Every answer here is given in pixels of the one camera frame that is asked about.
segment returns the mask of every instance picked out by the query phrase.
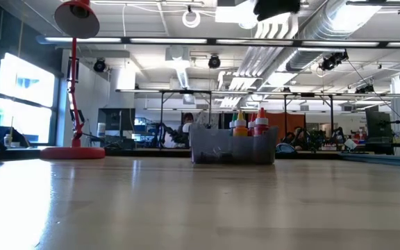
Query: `ductwork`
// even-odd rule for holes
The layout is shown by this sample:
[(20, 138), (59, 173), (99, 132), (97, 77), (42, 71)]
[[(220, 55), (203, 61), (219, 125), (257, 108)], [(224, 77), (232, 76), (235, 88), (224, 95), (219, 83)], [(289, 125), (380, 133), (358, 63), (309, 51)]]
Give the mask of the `ductwork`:
[[(329, 0), (298, 35), (307, 40), (344, 40), (362, 27), (381, 9), (380, 6), (352, 6), (347, 0)], [(282, 86), (322, 56), (320, 51), (282, 50), (274, 64), (265, 72), (270, 85)]]

